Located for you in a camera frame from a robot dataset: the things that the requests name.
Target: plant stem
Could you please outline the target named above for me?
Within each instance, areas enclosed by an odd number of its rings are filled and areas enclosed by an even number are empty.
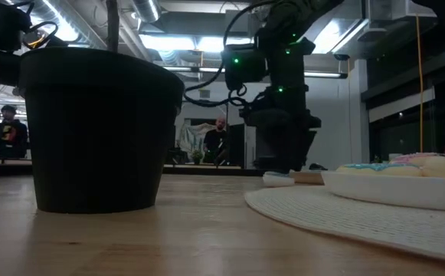
[[[120,16],[118,14],[118,3],[116,0],[106,0],[108,10],[108,51],[118,52],[118,36],[120,26]]]

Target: blue frosting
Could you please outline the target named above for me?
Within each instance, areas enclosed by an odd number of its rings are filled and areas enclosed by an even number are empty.
[[[289,174],[283,174],[283,173],[271,172],[271,171],[267,171],[266,175],[268,175],[268,176],[279,176],[279,177],[290,177]]]
[[[373,169],[376,172],[380,172],[382,170],[385,170],[387,168],[391,167],[403,167],[403,166],[412,166],[415,168],[419,168],[418,166],[414,164],[350,164],[350,165],[344,165],[346,168],[352,168],[352,169]]]

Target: plant pot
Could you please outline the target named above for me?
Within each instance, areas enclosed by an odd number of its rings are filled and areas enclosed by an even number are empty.
[[[155,203],[184,84],[140,59],[85,48],[21,56],[34,186],[46,212],[105,213]]]

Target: pink frosting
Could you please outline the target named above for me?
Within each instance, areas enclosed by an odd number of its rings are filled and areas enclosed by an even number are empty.
[[[394,158],[391,162],[405,164],[405,163],[411,163],[411,160],[413,158],[430,157],[430,156],[439,156],[439,154],[438,153],[413,153],[413,154],[398,156],[398,157]]]

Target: frosted cookie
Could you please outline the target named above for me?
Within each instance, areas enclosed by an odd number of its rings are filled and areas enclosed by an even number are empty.
[[[423,166],[428,157],[438,156],[438,153],[413,153],[403,156],[398,156],[390,161],[390,164],[413,164],[416,166]]]
[[[282,174],[279,172],[266,172],[263,175],[263,184],[265,187],[286,187],[293,186],[295,180],[289,174]]]
[[[445,157],[434,156],[423,164],[423,176],[445,177]]]
[[[421,176],[421,169],[413,164],[349,164],[336,172],[376,176]]]

